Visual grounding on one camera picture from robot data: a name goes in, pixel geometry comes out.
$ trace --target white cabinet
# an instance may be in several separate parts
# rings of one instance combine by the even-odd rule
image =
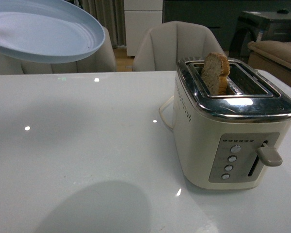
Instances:
[[[124,0],[127,56],[135,56],[146,29],[162,23],[163,0]]]

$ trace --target dark cabinet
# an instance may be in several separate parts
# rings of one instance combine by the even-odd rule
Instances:
[[[279,9],[291,11],[291,0],[164,0],[163,22],[178,20],[204,25],[228,51],[241,12]]]

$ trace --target toaster lever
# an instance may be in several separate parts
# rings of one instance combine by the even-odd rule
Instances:
[[[266,166],[280,166],[282,164],[282,158],[276,148],[268,147],[266,143],[263,143],[262,147],[257,149],[257,154]]]

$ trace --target toaster button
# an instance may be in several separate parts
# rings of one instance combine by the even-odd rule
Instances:
[[[229,162],[235,162],[236,159],[237,159],[237,157],[236,157],[235,155],[232,155],[232,156],[228,157],[227,160],[228,160]]]
[[[232,153],[237,153],[237,152],[240,152],[241,151],[241,146],[239,145],[235,145],[231,148],[231,152]]]
[[[222,179],[226,180],[226,179],[229,178],[229,174],[227,174],[227,173],[226,174],[223,174],[221,177],[222,177]]]
[[[233,169],[233,165],[226,165],[224,170],[225,171],[231,171]]]

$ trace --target toaster cord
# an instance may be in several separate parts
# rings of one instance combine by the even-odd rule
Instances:
[[[159,108],[159,114],[161,116],[162,121],[165,123],[165,125],[169,128],[169,129],[173,129],[173,126],[171,124],[169,124],[166,120],[166,118],[163,115],[163,111],[165,110],[165,108],[168,107],[168,105],[174,100],[174,96],[170,97],[169,100],[167,100],[165,103],[162,104],[162,106]]]

